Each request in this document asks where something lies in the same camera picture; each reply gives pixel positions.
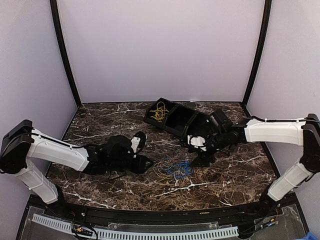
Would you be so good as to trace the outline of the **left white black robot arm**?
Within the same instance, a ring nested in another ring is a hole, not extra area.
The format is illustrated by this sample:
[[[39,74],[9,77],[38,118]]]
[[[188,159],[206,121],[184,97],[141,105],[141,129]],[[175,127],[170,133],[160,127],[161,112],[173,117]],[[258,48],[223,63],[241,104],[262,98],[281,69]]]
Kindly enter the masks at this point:
[[[59,187],[51,183],[34,165],[32,159],[60,164],[87,175],[112,171],[144,174],[153,161],[141,155],[146,135],[139,131],[132,138],[111,136],[105,144],[74,145],[50,137],[33,127],[26,119],[7,133],[0,150],[0,172],[14,175],[60,218],[71,213]]]

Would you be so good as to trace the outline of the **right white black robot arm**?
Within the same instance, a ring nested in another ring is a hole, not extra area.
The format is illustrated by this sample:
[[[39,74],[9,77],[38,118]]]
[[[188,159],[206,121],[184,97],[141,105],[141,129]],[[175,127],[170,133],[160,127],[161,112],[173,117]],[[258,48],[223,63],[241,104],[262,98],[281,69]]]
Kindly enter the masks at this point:
[[[186,138],[187,145],[211,155],[239,143],[283,143],[303,147],[303,154],[282,176],[265,189],[255,213],[266,217],[289,192],[320,171],[320,120],[314,113],[298,119],[242,118],[215,135]]]

